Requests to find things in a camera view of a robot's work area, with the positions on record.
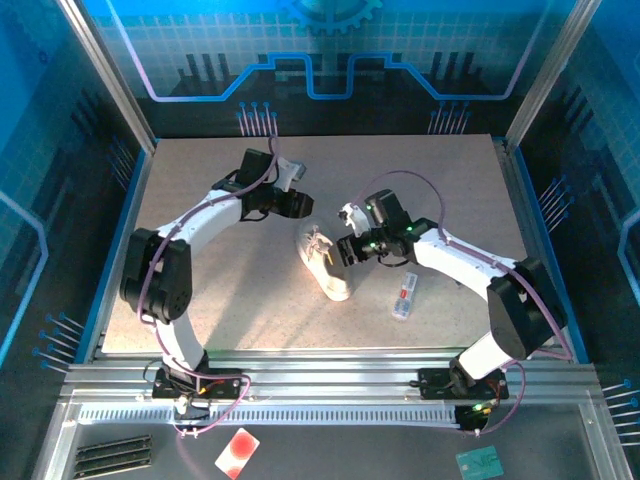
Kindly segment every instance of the speckled tabletop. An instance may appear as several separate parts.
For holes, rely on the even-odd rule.
[[[315,199],[314,215],[336,237],[349,234],[337,212],[373,177],[409,169],[429,177],[447,205],[453,235],[515,259],[524,245],[488,135],[292,137],[282,155],[307,173],[295,188]],[[138,227],[168,223],[201,200],[211,185],[238,168],[246,148],[267,150],[265,138],[162,140],[137,220]],[[419,180],[395,176],[393,189],[412,218],[437,220],[438,203]],[[355,293],[331,302],[295,250],[295,220],[270,216],[235,225],[211,242],[193,265],[190,317],[210,350],[345,347],[468,346],[486,333],[486,303],[439,272],[415,265],[388,269],[375,261],[352,267]],[[406,322],[391,316],[406,271],[419,275]],[[157,352],[129,306],[116,299],[105,352]]]

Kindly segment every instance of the toothpaste tube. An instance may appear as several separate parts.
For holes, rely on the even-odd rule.
[[[411,303],[413,301],[413,292],[415,291],[417,281],[418,276],[415,273],[407,272],[405,274],[400,295],[398,295],[398,299],[393,306],[393,312],[391,313],[394,318],[406,320],[409,316]]]

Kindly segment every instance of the metal bracket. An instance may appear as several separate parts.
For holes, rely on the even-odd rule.
[[[418,380],[411,381],[410,386],[420,389],[422,400],[493,400],[500,394],[501,400],[509,398],[509,389],[504,373],[495,370],[481,381],[468,388],[467,396],[456,395],[449,369],[421,368]]]
[[[239,375],[241,370],[237,369],[213,369],[207,370],[207,375]],[[235,400],[240,396],[240,380],[205,380],[196,391],[192,379],[185,381],[167,373],[164,368],[158,369],[153,383],[151,397],[154,399],[178,399],[185,391],[192,390],[193,399],[227,399]]]

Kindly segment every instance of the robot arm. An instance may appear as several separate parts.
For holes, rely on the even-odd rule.
[[[278,158],[276,180],[263,182],[239,197],[217,199],[238,192],[259,180],[272,162],[272,155],[248,149],[239,170],[217,182],[194,209],[208,204],[191,216],[171,238],[164,250],[144,298],[143,319],[155,323],[164,357],[163,361],[176,373],[180,369],[203,371],[207,356],[194,334],[187,308],[192,296],[191,265],[201,250],[219,233],[251,212],[263,216],[270,213],[289,218],[311,214],[313,200],[291,189],[292,182],[305,173],[304,165]],[[185,218],[181,215],[155,231],[138,229],[129,241],[120,296],[136,311],[144,278],[151,258],[169,232]]]
[[[559,298],[538,260],[528,258],[516,262],[499,257],[458,240],[444,230],[439,231],[437,223],[431,220],[412,221],[390,190],[370,196],[365,203],[374,227],[357,206],[348,204],[339,214],[354,230],[353,234],[337,242],[345,266],[372,257],[403,257],[444,273],[488,303],[490,331],[451,364],[451,382],[461,395],[496,369],[513,360],[527,358],[553,336],[535,302],[510,274],[498,268],[499,264],[524,277],[553,312],[558,326],[565,326],[566,317]],[[488,257],[493,263],[478,257]]]

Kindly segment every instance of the metal floor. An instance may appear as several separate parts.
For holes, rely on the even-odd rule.
[[[288,137],[285,158],[308,171],[296,189],[315,199],[314,214],[335,236],[349,230],[337,217],[375,176],[394,168],[428,176],[447,205],[445,224],[459,238],[516,259],[525,255],[507,187],[489,135]],[[155,228],[182,213],[212,183],[240,165],[246,148],[267,149],[264,138],[162,140],[154,158],[137,226]],[[414,217],[437,219],[435,195],[411,177],[392,188]],[[351,269],[355,293],[329,301],[295,251],[298,222],[276,216],[236,225],[205,248],[193,266],[190,318],[209,350],[468,346],[486,333],[486,303],[435,271],[387,269],[375,261]],[[419,275],[413,314],[391,316],[404,272]],[[104,352],[157,352],[158,346],[128,305],[116,300]]]
[[[242,471],[242,480],[457,480],[464,477],[456,454],[489,446],[496,448],[504,480],[599,478],[577,407],[522,407],[499,434],[480,439],[433,428],[246,429],[260,446]],[[83,426],[78,439],[83,446],[152,435],[152,466],[111,475],[113,480],[228,480],[214,462],[236,430],[225,426],[197,439],[181,439],[169,425]]]

